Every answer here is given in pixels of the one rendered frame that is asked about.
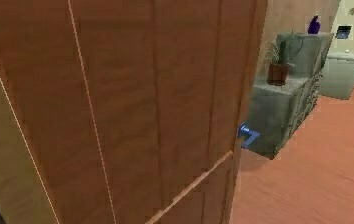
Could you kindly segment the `purple vase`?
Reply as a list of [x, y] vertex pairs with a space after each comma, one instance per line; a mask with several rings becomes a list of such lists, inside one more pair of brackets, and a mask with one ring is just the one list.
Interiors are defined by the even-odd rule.
[[318, 21], [319, 16], [315, 15], [308, 26], [308, 34], [318, 34], [320, 30], [320, 23]]

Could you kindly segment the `green plant in brown pot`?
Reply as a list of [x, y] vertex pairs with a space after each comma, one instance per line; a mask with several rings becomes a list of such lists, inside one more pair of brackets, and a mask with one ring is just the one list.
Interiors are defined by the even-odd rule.
[[270, 42], [269, 53], [272, 55], [272, 59], [266, 79], [269, 85], [283, 86], [286, 84], [289, 68], [294, 66], [290, 51], [296, 38], [297, 34], [294, 32], [283, 33], [277, 35], [275, 42]]

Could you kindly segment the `grey stone cabinet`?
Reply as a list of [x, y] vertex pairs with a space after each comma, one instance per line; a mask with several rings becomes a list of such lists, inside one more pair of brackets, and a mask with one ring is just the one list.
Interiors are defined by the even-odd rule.
[[270, 85], [263, 77], [253, 85], [247, 124], [260, 136], [250, 144], [251, 151], [274, 158], [313, 110], [332, 38], [324, 32], [276, 37], [277, 45], [286, 44], [289, 72], [282, 86]]

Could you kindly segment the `blue framed wall picture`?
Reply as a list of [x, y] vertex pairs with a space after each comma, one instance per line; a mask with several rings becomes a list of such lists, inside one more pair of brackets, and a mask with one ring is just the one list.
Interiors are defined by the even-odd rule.
[[349, 25], [339, 26], [336, 31], [336, 38], [337, 39], [348, 39], [351, 29], [352, 29], [352, 27]]

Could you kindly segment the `brown wooden room door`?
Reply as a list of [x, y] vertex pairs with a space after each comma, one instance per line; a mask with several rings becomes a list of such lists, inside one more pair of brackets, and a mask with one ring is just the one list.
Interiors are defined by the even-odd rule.
[[229, 224], [268, 0], [0, 0], [0, 224]]

